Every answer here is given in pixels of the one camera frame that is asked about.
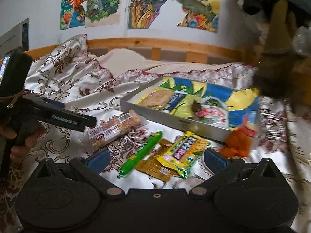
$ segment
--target bed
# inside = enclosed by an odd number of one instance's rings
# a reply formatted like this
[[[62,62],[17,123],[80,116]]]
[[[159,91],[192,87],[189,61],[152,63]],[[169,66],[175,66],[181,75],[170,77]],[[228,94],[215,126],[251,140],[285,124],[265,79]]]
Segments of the bed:
[[[165,60],[167,51],[174,52],[178,61]],[[87,40],[86,35],[27,53],[34,62],[25,82],[26,88],[65,103],[71,111],[95,116],[98,124],[121,114],[119,100],[127,92],[163,74],[245,89],[252,83],[255,68],[251,64],[258,60],[254,53],[246,50],[199,43],[150,38]],[[150,56],[146,58],[139,53]],[[184,62],[180,61],[181,57],[185,58]],[[214,60],[218,64],[207,64]],[[298,111],[299,115],[294,115],[287,101],[268,97],[261,98],[259,112],[263,135],[245,161],[258,163],[269,157],[275,162],[299,200],[299,212],[292,228],[296,232],[310,232],[311,166],[301,154],[310,144],[311,115],[304,108]],[[0,199],[0,232],[14,232],[20,228],[14,212],[15,198],[42,159],[50,157],[57,163],[67,163],[77,156],[87,157],[78,132],[44,125],[47,133],[39,137],[38,146],[22,165],[11,169],[10,185]],[[158,130],[162,130],[164,138],[170,141],[182,134],[153,122],[129,132],[106,146],[111,161],[101,176],[125,192],[129,188],[189,190],[212,176],[203,161],[198,160],[187,179],[175,176],[163,182],[136,170],[127,178],[117,179],[120,166],[152,132]],[[212,141],[212,147],[218,150],[222,146]]]

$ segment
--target blue gripper pad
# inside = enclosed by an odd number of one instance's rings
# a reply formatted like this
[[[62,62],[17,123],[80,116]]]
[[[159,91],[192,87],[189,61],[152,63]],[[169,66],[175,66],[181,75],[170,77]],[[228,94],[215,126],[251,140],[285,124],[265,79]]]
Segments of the blue gripper pad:
[[[46,102],[46,103],[51,103],[51,104],[53,104],[53,105],[55,105],[55,106],[58,106],[58,107],[60,107],[60,108],[65,108],[65,104],[63,104],[63,103],[61,103],[61,102],[57,102],[57,101],[54,101],[54,100],[51,100],[51,99],[48,99],[48,98],[44,98],[44,101]]]
[[[110,151],[102,149],[85,159],[84,164],[96,174],[100,174],[110,164]]]
[[[214,174],[217,174],[225,169],[231,161],[213,149],[206,149],[204,152],[204,163]]]

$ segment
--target barcode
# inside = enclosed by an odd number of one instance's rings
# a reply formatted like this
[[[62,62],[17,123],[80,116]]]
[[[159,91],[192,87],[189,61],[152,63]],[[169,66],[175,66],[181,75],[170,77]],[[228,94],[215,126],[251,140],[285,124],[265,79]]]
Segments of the barcode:
[[[125,114],[124,116],[119,117],[118,120],[119,120],[120,123],[122,123],[122,122],[124,122],[126,119],[129,119],[129,118],[131,118],[131,117],[132,117],[132,115],[131,115],[130,113],[127,113],[127,114]]]
[[[164,175],[168,175],[168,174],[170,173],[170,170],[168,170],[168,169],[162,167],[162,168],[160,169],[160,173],[162,173],[162,174],[164,174]]]

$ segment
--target metal tray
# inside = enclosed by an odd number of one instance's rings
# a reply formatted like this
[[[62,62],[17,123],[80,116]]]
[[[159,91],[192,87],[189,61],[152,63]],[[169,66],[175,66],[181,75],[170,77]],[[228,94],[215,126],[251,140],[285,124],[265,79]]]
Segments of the metal tray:
[[[145,89],[154,86],[158,82],[162,81],[163,77],[170,77],[170,76],[162,76],[159,78],[156,78],[155,80],[140,86],[138,89],[134,90],[133,92],[130,92],[126,94],[121,100],[121,109],[123,112],[128,112],[129,110],[134,110],[137,114],[145,117],[147,120],[163,124],[165,126],[169,126],[171,128],[181,130],[181,131],[191,131],[199,136],[209,138],[212,140],[216,140],[219,142],[224,143],[226,138],[233,132],[232,130],[220,128],[216,126],[212,126],[206,123],[202,123],[195,120],[190,120],[188,118],[181,118],[177,117],[175,115],[163,113],[161,111],[157,111],[154,109],[146,108],[139,106],[137,104],[129,102],[132,98],[137,96],[139,93],[144,91]],[[260,119],[259,119],[259,113],[257,112],[257,121],[256,121],[256,127],[257,130],[261,131],[260,126]],[[253,138],[252,147],[256,146],[259,143],[260,136]]]

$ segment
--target cord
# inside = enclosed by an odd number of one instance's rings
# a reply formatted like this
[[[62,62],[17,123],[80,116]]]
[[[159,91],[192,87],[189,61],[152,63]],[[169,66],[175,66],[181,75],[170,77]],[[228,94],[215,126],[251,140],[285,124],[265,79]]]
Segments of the cord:
[[[20,91],[17,94],[7,96],[7,97],[0,97],[0,103],[12,99],[11,102],[7,105],[7,108],[11,109],[11,108],[13,108],[14,104],[17,102],[18,98],[22,97],[23,95],[27,95],[29,93],[30,92],[28,89],[23,89],[22,91]]]

